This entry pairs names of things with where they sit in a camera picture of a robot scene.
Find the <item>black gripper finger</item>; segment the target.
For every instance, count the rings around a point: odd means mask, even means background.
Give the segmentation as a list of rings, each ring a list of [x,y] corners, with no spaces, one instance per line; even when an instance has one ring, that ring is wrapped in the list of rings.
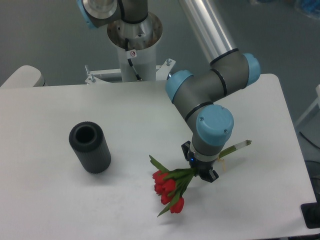
[[[181,145],[182,152],[186,161],[190,160],[189,158],[190,145],[191,145],[191,142],[189,140]]]
[[[218,173],[214,169],[202,170],[199,172],[199,176],[206,182],[214,182],[219,178]]]

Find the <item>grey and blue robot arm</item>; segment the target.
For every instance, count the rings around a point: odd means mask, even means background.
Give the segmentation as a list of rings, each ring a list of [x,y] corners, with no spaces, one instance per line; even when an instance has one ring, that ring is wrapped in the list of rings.
[[[258,60],[241,53],[233,43],[212,0],[179,2],[208,60],[210,70],[200,76],[188,70],[173,75],[156,67],[156,44],[163,27],[146,0],[79,0],[88,27],[107,27],[118,52],[123,82],[166,80],[170,101],[192,131],[182,145],[185,159],[202,180],[213,182],[213,168],[234,127],[230,111],[216,101],[255,83],[261,74]]]

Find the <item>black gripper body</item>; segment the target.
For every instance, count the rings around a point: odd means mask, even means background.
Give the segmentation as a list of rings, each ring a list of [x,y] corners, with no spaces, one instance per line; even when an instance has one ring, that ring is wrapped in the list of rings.
[[[192,168],[197,169],[197,175],[217,176],[217,172],[213,168],[213,164],[217,160],[215,155],[206,156],[198,153],[196,150],[189,150],[187,160]]]

